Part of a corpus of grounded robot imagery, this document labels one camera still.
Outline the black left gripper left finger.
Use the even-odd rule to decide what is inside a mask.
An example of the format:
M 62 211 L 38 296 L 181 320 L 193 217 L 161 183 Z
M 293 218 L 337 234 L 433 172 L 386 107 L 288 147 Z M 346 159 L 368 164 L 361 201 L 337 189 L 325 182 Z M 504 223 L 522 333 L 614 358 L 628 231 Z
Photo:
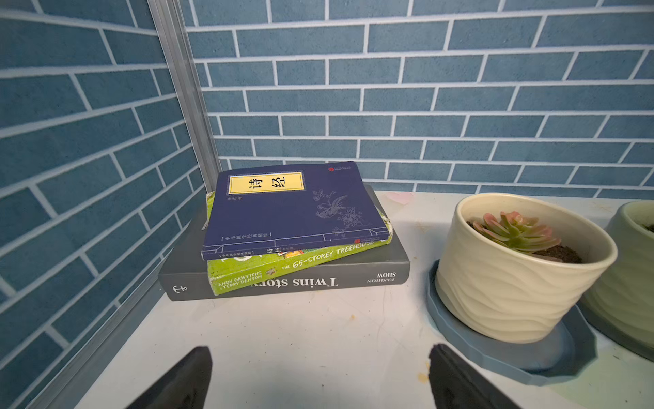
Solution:
M 203 408 L 211 383 L 212 367 L 209 348 L 196 347 L 128 408 Z

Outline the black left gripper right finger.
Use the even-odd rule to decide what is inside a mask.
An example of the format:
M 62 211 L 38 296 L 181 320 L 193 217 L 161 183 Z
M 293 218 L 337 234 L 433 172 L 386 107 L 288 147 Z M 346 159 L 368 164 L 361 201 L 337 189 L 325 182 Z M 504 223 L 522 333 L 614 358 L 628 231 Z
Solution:
M 519 409 L 447 345 L 434 345 L 429 359 L 429 384 L 437 409 Z

